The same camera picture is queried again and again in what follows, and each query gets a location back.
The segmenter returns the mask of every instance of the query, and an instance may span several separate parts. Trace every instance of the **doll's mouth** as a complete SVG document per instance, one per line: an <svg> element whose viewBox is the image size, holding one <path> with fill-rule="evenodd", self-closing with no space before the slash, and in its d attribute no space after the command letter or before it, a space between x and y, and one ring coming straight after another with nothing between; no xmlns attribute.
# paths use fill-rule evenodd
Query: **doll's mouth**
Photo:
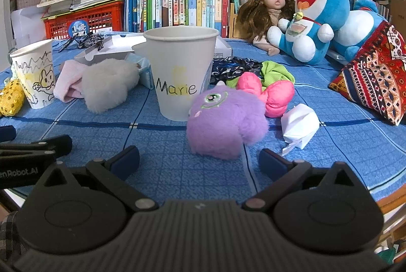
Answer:
<svg viewBox="0 0 406 272"><path fill-rule="evenodd" d="M317 0L297 0L298 9L306 10L310 8Z"/></svg>

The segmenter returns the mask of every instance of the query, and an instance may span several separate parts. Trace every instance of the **black plastic bag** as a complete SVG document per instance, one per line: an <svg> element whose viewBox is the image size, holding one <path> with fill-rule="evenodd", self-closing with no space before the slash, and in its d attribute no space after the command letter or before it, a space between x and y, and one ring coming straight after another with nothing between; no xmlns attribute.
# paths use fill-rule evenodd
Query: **black plastic bag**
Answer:
<svg viewBox="0 0 406 272"><path fill-rule="evenodd" d="M262 63L254 59L240 57L216 58L213 60L210 84L235 79L244 72L251 72L262 78L261 69Z"/></svg>

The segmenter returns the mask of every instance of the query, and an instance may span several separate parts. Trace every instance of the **doll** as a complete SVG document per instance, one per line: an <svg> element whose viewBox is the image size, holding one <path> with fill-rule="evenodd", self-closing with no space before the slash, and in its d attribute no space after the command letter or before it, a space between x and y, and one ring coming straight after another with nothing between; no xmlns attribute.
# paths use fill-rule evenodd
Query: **doll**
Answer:
<svg viewBox="0 0 406 272"><path fill-rule="evenodd" d="M269 56L279 54L271 45L266 33L271 26L277 26L281 18L293 19L294 0L248 0L238 11L237 21L247 32L247 41L265 50Z"/></svg>

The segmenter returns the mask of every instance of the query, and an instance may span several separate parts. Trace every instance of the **red book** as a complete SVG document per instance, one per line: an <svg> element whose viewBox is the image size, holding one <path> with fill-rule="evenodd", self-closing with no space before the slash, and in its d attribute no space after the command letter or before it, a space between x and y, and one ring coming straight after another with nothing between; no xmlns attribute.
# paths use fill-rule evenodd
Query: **red book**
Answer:
<svg viewBox="0 0 406 272"><path fill-rule="evenodd" d="M228 22L229 22L229 8L230 0L223 0L222 15L221 15L221 37L226 38L228 34Z"/></svg>

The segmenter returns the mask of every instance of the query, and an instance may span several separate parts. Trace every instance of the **red patterned cloth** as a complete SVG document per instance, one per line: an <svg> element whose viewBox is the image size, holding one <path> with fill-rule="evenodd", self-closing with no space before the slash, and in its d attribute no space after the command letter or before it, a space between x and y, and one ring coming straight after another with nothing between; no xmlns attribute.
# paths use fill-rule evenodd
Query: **red patterned cloth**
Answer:
<svg viewBox="0 0 406 272"><path fill-rule="evenodd" d="M382 22L329 88L399 125L406 112L405 63L403 37Z"/></svg>

